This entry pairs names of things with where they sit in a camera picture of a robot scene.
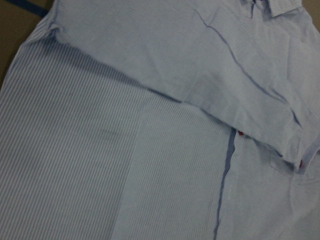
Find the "blue striped button-up shirt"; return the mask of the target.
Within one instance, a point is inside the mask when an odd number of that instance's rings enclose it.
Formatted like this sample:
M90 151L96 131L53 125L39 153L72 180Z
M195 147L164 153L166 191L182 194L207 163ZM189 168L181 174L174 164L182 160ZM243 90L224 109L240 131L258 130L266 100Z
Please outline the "blue striped button-up shirt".
M302 2L56 0L0 91L0 237L319 239Z

